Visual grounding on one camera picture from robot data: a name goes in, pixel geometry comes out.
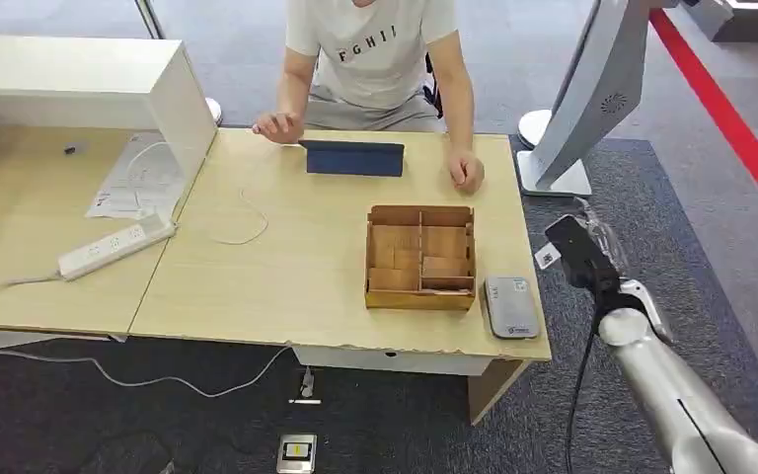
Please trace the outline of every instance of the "white stand base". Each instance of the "white stand base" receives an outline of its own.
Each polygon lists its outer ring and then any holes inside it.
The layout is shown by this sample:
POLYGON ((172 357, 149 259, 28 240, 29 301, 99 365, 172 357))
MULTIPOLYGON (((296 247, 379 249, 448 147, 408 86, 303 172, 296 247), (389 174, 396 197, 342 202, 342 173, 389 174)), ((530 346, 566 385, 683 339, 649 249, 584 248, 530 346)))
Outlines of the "white stand base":
POLYGON ((205 97, 204 101, 210 109, 210 115, 213 117, 213 122, 216 123, 217 126, 220 125, 222 123, 222 106, 220 106, 215 99, 209 97, 205 97))
POLYGON ((522 116, 518 121, 518 137, 521 142, 531 150, 536 148, 542 141, 552 115, 551 111, 533 111, 522 116))
POLYGON ((591 196, 591 184, 585 174, 582 160, 577 160, 549 188, 538 188, 541 173, 531 151, 519 151, 515 154, 518 174, 521 178, 521 192, 528 196, 562 196, 587 198, 591 196))

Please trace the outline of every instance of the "gray device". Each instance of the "gray device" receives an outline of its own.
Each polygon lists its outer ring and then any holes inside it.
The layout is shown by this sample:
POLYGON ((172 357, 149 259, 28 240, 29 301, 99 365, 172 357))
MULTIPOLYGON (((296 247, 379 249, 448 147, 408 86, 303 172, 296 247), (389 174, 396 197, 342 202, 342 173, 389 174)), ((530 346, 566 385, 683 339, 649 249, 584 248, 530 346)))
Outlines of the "gray device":
POLYGON ((530 283, 521 276, 488 276, 484 280, 493 334, 503 339, 539 336, 530 283))

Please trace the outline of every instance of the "man's right hand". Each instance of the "man's right hand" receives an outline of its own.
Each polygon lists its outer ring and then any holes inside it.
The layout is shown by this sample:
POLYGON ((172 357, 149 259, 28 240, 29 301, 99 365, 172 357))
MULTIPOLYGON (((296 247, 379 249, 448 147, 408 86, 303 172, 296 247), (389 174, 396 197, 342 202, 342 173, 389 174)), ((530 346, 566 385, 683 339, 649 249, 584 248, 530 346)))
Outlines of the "man's right hand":
POLYGON ((297 143, 303 136, 303 119, 293 113, 263 114, 251 127, 251 130, 274 143, 297 143))

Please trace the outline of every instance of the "dark carpet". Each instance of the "dark carpet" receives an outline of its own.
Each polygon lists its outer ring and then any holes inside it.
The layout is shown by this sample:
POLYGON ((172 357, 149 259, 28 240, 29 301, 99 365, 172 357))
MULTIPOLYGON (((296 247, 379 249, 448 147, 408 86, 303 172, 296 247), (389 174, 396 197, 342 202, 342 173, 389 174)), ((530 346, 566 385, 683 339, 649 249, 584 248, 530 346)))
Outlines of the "dark carpet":
MULTIPOLYGON (((587 160, 591 203, 617 231, 633 277, 655 294, 677 351, 758 439, 758 363, 648 142, 604 140, 587 160)), ((569 199, 526 198, 531 242, 576 211, 569 199)), ((90 365, 0 356, 0 472, 157 472, 173 456, 200 473, 274 472, 282 433, 318 434, 317 472, 559 473, 589 297, 560 270, 540 274, 554 360, 532 366, 481 426, 468 426, 463 377, 323 369, 324 404, 288 406, 300 367, 284 355, 255 386, 208 400, 164 383, 119 388, 90 365)), ((177 375, 207 391, 253 376, 275 348, 133 339, 23 348, 95 356, 115 376, 177 375)), ((665 473, 651 433, 608 353, 595 347, 574 438, 580 473, 665 473)))

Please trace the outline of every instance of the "gray pants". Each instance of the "gray pants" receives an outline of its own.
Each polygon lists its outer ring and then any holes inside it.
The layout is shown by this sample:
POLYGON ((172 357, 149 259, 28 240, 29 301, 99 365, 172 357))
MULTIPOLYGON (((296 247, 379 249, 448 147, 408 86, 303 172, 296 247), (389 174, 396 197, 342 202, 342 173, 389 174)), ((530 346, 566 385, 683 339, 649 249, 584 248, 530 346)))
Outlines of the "gray pants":
POLYGON ((304 122, 307 128, 319 130, 446 131, 437 109, 422 93, 395 109, 383 110, 338 102, 325 86, 312 86, 304 122))

